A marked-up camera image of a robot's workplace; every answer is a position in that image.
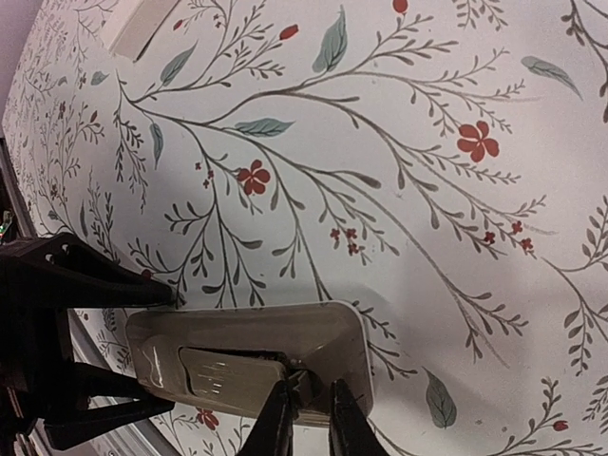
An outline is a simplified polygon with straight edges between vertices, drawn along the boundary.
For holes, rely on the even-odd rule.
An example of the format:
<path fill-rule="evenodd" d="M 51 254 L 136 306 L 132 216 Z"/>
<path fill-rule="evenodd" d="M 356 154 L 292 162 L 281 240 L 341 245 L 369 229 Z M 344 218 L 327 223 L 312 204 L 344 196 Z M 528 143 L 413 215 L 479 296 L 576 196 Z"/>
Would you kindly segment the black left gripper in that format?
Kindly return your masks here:
<path fill-rule="evenodd" d="M 67 309 L 168 305 L 173 289 L 135 274 L 70 233 L 1 247 L 1 426 L 44 420 L 67 450 L 171 411 L 133 377 L 73 362 Z"/>

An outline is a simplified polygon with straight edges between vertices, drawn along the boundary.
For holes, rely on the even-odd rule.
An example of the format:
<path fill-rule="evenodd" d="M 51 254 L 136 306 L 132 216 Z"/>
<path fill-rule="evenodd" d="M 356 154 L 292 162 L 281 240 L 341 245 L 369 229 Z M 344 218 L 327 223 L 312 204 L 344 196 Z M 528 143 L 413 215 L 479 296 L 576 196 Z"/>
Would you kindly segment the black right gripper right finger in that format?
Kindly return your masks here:
<path fill-rule="evenodd" d="M 375 437 L 346 381 L 334 381 L 330 393 L 330 455 L 389 456 Z"/>

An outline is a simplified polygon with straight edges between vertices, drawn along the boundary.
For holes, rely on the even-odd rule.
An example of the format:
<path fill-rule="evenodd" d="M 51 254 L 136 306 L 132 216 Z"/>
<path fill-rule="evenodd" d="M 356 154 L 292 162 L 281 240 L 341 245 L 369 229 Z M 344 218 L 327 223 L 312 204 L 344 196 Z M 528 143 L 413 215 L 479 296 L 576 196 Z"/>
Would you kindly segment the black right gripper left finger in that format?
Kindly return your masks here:
<path fill-rule="evenodd" d="M 286 380 L 273 386 L 239 456 L 291 456 L 295 408 Z"/>

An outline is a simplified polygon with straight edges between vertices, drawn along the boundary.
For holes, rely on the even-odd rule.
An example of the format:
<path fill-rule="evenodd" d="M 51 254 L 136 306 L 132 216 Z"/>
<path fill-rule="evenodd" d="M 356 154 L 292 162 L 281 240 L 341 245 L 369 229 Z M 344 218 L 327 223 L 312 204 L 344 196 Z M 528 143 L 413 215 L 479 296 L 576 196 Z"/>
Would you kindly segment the grey remote battery cover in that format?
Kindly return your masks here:
<path fill-rule="evenodd" d="M 182 348 L 188 397 L 202 408 L 233 414 L 258 414 L 286 367 L 275 360 Z"/>

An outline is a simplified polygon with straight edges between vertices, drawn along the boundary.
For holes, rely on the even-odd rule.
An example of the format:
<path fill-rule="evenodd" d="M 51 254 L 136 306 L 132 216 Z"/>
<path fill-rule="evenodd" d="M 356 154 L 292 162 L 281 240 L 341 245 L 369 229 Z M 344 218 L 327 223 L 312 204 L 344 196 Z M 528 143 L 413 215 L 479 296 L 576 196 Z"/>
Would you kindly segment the white air conditioner remote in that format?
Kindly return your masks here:
<path fill-rule="evenodd" d="M 226 413 L 199 407 L 188 397 L 179 351 L 192 348 L 282 363 L 301 426 L 328 425 L 330 387 L 339 379 L 346 381 L 363 413 L 373 407 L 367 330 L 358 311 L 344 301 L 143 311 L 129 316 L 125 334 L 137 380 L 162 399 Z"/>

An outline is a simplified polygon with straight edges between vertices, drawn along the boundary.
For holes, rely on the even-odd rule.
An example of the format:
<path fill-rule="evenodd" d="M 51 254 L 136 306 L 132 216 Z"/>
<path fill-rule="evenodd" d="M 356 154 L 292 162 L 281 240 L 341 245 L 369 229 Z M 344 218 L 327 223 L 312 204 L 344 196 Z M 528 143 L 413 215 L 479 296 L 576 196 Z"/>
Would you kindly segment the long white remote control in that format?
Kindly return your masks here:
<path fill-rule="evenodd" d="M 100 38 L 104 47 L 113 55 L 137 62 L 179 2 L 118 1 L 101 28 Z"/>

